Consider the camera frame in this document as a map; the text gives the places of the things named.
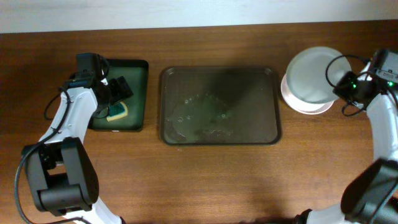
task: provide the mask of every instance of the wooden table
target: wooden table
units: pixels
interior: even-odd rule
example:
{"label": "wooden table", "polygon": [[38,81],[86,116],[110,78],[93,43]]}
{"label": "wooden table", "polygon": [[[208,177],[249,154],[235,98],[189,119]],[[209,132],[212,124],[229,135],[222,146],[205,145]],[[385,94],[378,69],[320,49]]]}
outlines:
{"label": "wooden table", "polygon": [[[320,45],[364,57],[398,49],[398,21],[1,34],[1,222],[22,222],[12,195],[21,149],[47,130],[44,107],[76,71],[75,55],[82,52],[149,62],[144,129],[88,130],[85,138],[100,197],[128,223],[249,222],[338,203],[373,160],[366,115],[345,118],[341,100],[309,116],[280,99],[283,137],[275,146],[171,147],[158,131],[159,77],[166,67],[268,65],[282,78],[294,55]],[[33,221],[59,219],[36,210],[25,175],[20,189]]]}

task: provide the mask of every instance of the dark green plate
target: dark green plate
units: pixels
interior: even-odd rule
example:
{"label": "dark green plate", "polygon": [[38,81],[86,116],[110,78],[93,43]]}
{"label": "dark green plate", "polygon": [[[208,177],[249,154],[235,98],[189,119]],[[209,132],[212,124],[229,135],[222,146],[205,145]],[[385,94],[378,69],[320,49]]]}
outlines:
{"label": "dark green plate", "polygon": [[110,64],[107,79],[124,76],[134,95],[123,102],[127,106],[126,117],[115,121],[107,121],[107,111],[92,118],[88,127],[98,131],[141,131],[144,124],[144,111],[148,82],[148,63],[145,60],[108,59]]}

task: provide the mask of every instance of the green sponge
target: green sponge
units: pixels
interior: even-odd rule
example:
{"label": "green sponge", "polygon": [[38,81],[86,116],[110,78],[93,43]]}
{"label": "green sponge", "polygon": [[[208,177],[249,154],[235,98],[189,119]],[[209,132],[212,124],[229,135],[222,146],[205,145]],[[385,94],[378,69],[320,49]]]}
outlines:
{"label": "green sponge", "polygon": [[127,116],[127,106],[120,102],[109,107],[109,115],[106,117],[107,121],[114,121]]}

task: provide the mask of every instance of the black cable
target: black cable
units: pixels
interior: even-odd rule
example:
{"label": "black cable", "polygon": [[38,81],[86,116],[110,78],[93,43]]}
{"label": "black cable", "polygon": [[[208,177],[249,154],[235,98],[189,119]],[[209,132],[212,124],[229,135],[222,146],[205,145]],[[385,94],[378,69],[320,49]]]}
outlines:
{"label": "black cable", "polygon": [[47,116],[47,110],[50,108],[51,104],[60,96],[60,94],[57,94],[54,98],[52,98],[50,100],[50,102],[47,104],[47,106],[44,109],[44,119],[46,119],[47,121],[52,121],[54,118],[49,118]]}
{"label": "black cable", "polygon": [[330,85],[331,87],[333,87],[333,88],[336,88],[336,89],[347,88],[347,87],[349,87],[349,86],[351,85],[350,83],[346,83],[345,85],[336,86],[336,85],[332,84],[332,82],[329,80],[329,73],[328,73],[328,72],[329,72],[330,66],[333,64],[333,62],[335,62],[336,60],[338,60],[339,58],[342,58],[342,57],[345,57],[345,58],[348,58],[348,57],[356,58],[356,59],[362,61],[364,64],[367,64],[367,63],[370,61],[370,59],[364,59],[364,58],[361,58],[361,57],[356,56],[356,55],[340,55],[340,56],[338,56],[338,57],[335,57],[335,58],[328,64],[328,66],[326,67],[325,76],[326,76],[326,81],[329,83],[329,85]]}
{"label": "black cable", "polygon": [[347,116],[347,117],[355,116],[355,115],[357,115],[357,114],[360,114],[360,112],[366,110],[366,107],[363,106],[361,109],[355,111],[354,113],[346,114],[346,113],[345,113],[345,110],[347,109],[348,106],[354,106],[354,105],[353,105],[351,102],[348,102],[348,103],[345,104],[345,105],[343,106],[343,108],[341,109],[341,112],[343,113],[343,115],[344,115],[344,116]]}
{"label": "black cable", "polygon": [[106,78],[109,74],[110,64],[104,56],[102,56],[102,55],[98,55],[98,56],[99,56],[99,59],[101,60],[101,62],[103,62],[106,65],[106,70],[104,71],[104,78]]}
{"label": "black cable", "polygon": [[[365,80],[368,79],[368,76],[370,76],[373,80],[380,80],[380,77],[378,77],[373,72],[369,72],[369,71],[361,72],[358,76],[361,76],[364,74],[366,74]],[[394,91],[392,91],[392,89],[386,83],[384,83],[384,82],[382,82],[382,83],[383,83],[382,86],[386,89],[386,91],[388,91],[391,94],[391,96],[396,104],[396,107],[398,109],[398,99],[397,99],[396,95],[394,94]]]}
{"label": "black cable", "polygon": [[[19,186],[19,177],[21,176],[21,170],[22,170],[22,168],[23,168],[23,166],[24,166],[24,164],[25,164],[27,158],[29,158],[30,155],[31,155],[35,150],[37,150],[37,148],[38,148],[39,146],[41,146],[42,144],[44,144],[44,143],[45,143],[46,141],[48,141],[49,139],[53,138],[53,137],[58,133],[58,131],[62,128],[62,126],[63,126],[63,124],[64,124],[64,122],[65,122],[65,120],[66,120],[66,118],[67,118],[67,116],[68,116],[68,112],[69,112],[69,109],[70,109],[70,104],[72,103],[72,102],[70,101],[70,96],[69,96],[68,92],[67,92],[64,88],[60,87],[59,90],[60,90],[61,92],[63,92],[63,93],[67,96],[67,108],[65,109],[65,112],[64,112],[64,114],[63,114],[63,116],[62,116],[62,119],[61,119],[60,123],[58,124],[58,126],[57,126],[55,129],[53,129],[53,133],[51,133],[50,135],[48,135],[47,137],[45,137],[43,140],[41,140],[41,141],[39,141],[38,143],[36,143],[34,146],[32,146],[32,147],[29,149],[29,151],[28,151],[25,155],[23,155],[23,157],[22,157],[22,159],[21,159],[21,161],[20,161],[20,163],[19,163],[19,165],[18,165],[17,172],[16,172],[16,174],[15,174],[15,179],[14,179],[14,198],[15,198],[15,202],[16,202],[16,205],[17,205],[17,209],[18,209],[19,215],[20,215],[20,216],[22,217],[22,219],[23,219],[26,223],[28,223],[28,224],[37,224],[37,223],[34,223],[34,222],[30,221],[30,220],[26,217],[24,211],[22,210],[21,201],[19,200],[19,189],[18,189],[18,186]],[[90,222],[84,220],[83,217],[69,218],[69,219],[66,219],[66,220],[60,220],[60,221],[51,222],[51,223],[46,223],[46,224],[61,224],[61,223],[74,222],[74,221],[81,221],[81,222],[86,223],[86,224],[91,224]]]}

